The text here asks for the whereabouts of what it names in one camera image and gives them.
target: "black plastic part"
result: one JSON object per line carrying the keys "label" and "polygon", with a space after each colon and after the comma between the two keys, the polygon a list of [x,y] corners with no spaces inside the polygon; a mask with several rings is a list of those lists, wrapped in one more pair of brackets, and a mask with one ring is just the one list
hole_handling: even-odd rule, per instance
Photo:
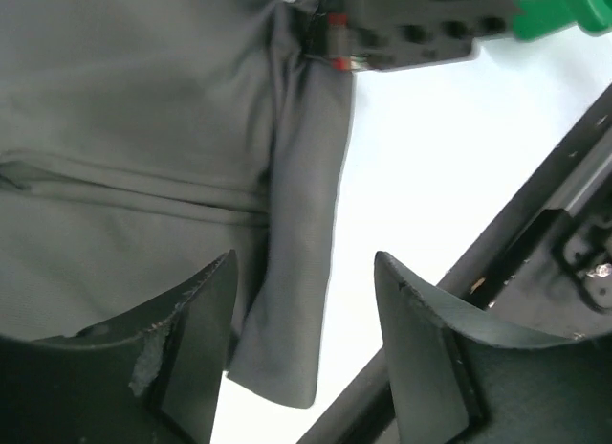
{"label": "black plastic part", "polygon": [[612,330],[612,277],[590,276],[612,262],[606,247],[612,230],[594,224],[612,196],[610,149],[608,129],[545,209],[489,266],[468,301],[489,306],[504,320],[564,337]]}
{"label": "black plastic part", "polygon": [[73,338],[0,338],[0,442],[209,443],[236,284],[230,253]]}
{"label": "black plastic part", "polygon": [[[455,296],[468,298],[492,264],[544,210],[550,208],[548,202],[601,141],[610,128],[611,119],[612,87],[608,87],[438,286]],[[582,304],[579,308],[588,312],[590,319],[598,317]],[[399,441],[393,438],[398,435],[396,420],[384,419],[394,415],[389,389],[381,350],[313,428],[304,434],[300,444],[397,444]],[[369,422],[360,419],[364,416],[382,419]],[[360,439],[361,435],[377,437]]]}
{"label": "black plastic part", "polygon": [[391,255],[375,276],[403,444],[609,441],[612,336],[575,343],[504,322]]}
{"label": "black plastic part", "polygon": [[333,60],[330,13],[345,15],[348,53],[365,69],[388,70],[470,57],[474,39],[505,33],[514,0],[319,0],[306,55]]}

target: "white table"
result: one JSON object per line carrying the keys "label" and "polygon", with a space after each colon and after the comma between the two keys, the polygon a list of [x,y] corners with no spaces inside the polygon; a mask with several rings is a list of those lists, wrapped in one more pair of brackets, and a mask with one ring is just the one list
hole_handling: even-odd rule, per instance
{"label": "white table", "polygon": [[315,405],[224,379],[213,444],[291,444],[382,346],[373,262],[437,282],[612,82],[612,36],[496,40],[471,62],[357,75]]}

